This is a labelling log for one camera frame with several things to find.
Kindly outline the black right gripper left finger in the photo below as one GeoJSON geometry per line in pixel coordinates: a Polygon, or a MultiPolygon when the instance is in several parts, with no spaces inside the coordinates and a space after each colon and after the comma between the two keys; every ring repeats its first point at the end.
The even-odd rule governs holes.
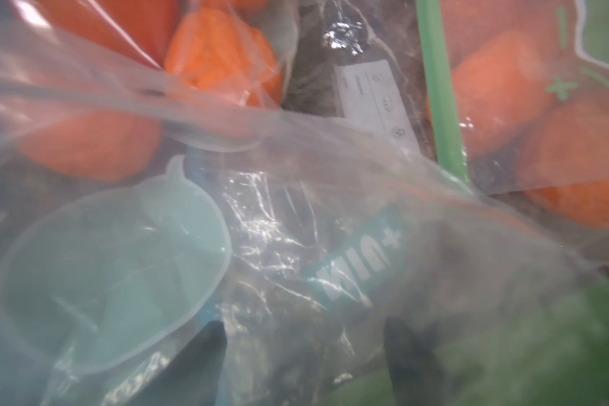
{"type": "Polygon", "coordinates": [[[221,321],[209,322],[129,405],[213,405],[228,347],[221,321]]]}

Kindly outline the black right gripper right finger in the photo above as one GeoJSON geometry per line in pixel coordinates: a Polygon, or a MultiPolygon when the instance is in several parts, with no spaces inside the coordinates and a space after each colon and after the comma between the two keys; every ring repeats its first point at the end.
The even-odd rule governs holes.
{"type": "Polygon", "coordinates": [[[383,348],[397,405],[447,405],[455,382],[436,354],[399,318],[389,317],[383,348]]]}

